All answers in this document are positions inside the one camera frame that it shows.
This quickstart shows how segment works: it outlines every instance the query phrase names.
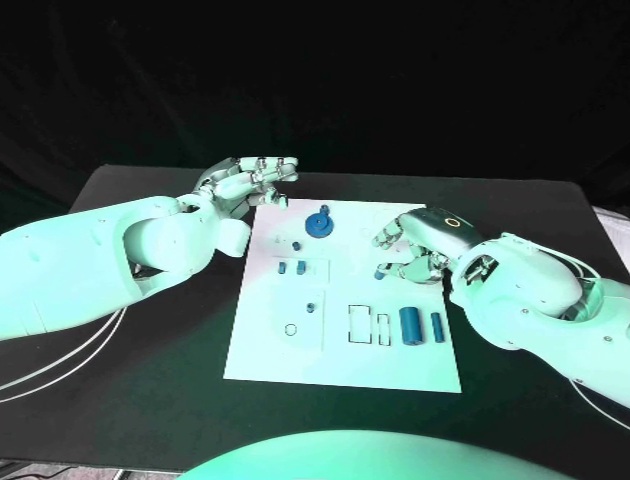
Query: blue object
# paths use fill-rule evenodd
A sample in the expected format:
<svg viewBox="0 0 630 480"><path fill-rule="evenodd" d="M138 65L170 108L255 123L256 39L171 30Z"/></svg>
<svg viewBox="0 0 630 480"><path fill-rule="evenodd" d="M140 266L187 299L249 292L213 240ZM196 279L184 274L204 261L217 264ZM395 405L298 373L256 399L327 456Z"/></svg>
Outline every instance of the blue object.
<svg viewBox="0 0 630 480"><path fill-rule="evenodd" d="M328 206L321 205L318 213L310 215L304 222L304 229L314 238L324 238L333 232L333 220L328 216Z"/></svg>
<svg viewBox="0 0 630 480"><path fill-rule="evenodd" d="M400 331L406 345L419 345L424 342L419 312L415 307L403 307L400 309Z"/></svg>
<svg viewBox="0 0 630 480"><path fill-rule="evenodd" d="M444 343L444 329L441 328L441 317L437 312L432 313L434 341Z"/></svg>

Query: black curtain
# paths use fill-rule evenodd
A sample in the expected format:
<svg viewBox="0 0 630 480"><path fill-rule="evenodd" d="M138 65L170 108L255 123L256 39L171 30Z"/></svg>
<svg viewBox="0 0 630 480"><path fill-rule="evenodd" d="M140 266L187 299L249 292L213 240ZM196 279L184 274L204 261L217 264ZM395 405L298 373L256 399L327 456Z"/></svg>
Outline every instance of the black curtain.
<svg viewBox="0 0 630 480"><path fill-rule="evenodd" d="M240 155L571 180L630 212L630 0L223 7L0 6L0 232L102 164Z"/></svg>

